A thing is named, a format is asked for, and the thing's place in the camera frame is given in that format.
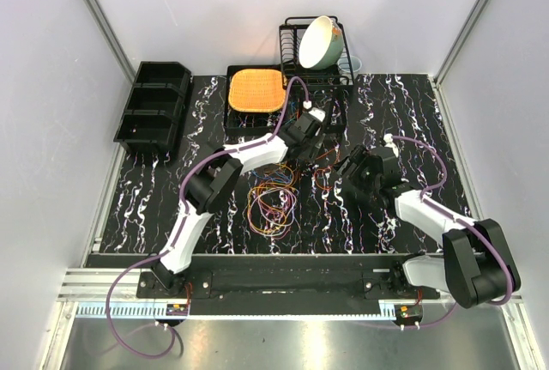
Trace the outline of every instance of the black marble countertop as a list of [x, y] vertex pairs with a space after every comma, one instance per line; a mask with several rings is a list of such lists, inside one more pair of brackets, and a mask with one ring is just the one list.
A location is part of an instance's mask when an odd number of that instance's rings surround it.
[[[468, 215], [468, 205], [450, 151], [442, 117], [431, 84], [424, 75], [359, 76], [346, 100], [348, 126], [338, 137], [329, 137], [321, 153], [335, 149], [313, 165], [299, 164], [299, 202], [296, 222], [280, 240], [250, 230], [246, 219], [247, 193], [260, 179], [246, 174], [221, 212], [202, 233], [195, 253], [374, 253], [437, 250], [434, 240], [385, 211], [369, 208], [356, 194], [344, 189], [333, 171], [314, 179], [315, 169], [328, 167], [339, 152], [348, 155], [359, 143], [379, 145], [386, 132], [418, 138], [439, 152], [449, 177], [433, 197]], [[206, 142], [235, 143], [225, 138], [224, 76], [195, 76], [190, 109], [178, 153], [166, 156], [126, 155], [100, 246], [103, 253], [158, 252], [172, 231], [178, 212], [178, 189], [185, 173]], [[409, 180], [432, 185], [440, 170], [431, 155], [413, 144], [401, 144], [400, 164]], [[323, 190], [318, 185], [327, 186]]]

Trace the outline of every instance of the orange basket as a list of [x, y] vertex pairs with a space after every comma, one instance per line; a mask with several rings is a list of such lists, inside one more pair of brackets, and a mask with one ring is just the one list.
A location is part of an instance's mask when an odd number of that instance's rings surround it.
[[282, 108], [286, 91], [278, 70], [241, 70], [231, 80], [229, 106], [239, 112], [275, 112]]

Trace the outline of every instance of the dish rack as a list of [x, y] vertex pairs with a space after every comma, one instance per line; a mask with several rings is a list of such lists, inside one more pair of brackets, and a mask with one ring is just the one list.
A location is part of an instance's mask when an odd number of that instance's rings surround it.
[[[356, 78], [352, 68], [348, 68], [350, 70], [350, 77], [342, 75], [337, 64], [323, 70], [309, 70], [301, 66], [299, 63], [299, 45], [301, 44], [305, 30], [316, 18], [317, 16], [293, 16], [286, 18], [284, 24], [279, 26], [281, 72], [287, 81], [293, 76], [299, 76], [305, 82], [309, 89], [313, 105], [326, 111], [327, 125], [325, 132], [327, 134], [341, 134], [347, 128], [346, 98], [352, 94]], [[341, 66], [350, 67], [351, 57], [349, 55], [345, 28], [336, 16], [331, 15], [330, 18], [335, 21], [343, 34], [344, 46], [339, 63]], [[286, 87], [286, 82], [283, 81], [282, 83], [284, 88]], [[305, 92], [298, 84], [292, 86], [292, 92], [300, 100], [305, 96]]]

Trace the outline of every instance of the white cable clip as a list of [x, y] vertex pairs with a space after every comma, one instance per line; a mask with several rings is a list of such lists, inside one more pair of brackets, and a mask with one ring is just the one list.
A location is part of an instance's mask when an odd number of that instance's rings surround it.
[[395, 144], [395, 141], [393, 140], [392, 134], [385, 134], [383, 136], [383, 141], [385, 142], [385, 147], [389, 147], [390, 149], [393, 149], [393, 153], [395, 154], [395, 157], [398, 158], [398, 147]]

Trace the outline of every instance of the shiny metal surface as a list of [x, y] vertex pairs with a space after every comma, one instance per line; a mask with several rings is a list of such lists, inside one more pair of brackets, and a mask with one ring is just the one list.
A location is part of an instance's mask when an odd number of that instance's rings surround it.
[[[426, 321], [443, 313], [426, 306]], [[147, 323], [122, 319], [121, 334]], [[516, 369], [501, 310], [493, 307], [459, 309], [446, 323], [429, 330], [387, 331], [345, 322], [269, 322], [188, 320], [177, 327], [184, 343], [165, 358], [148, 361], [121, 348], [105, 355], [113, 337], [104, 319], [74, 322], [62, 368], [82, 369]], [[169, 336], [146, 329], [130, 337], [130, 344], [158, 353]]]

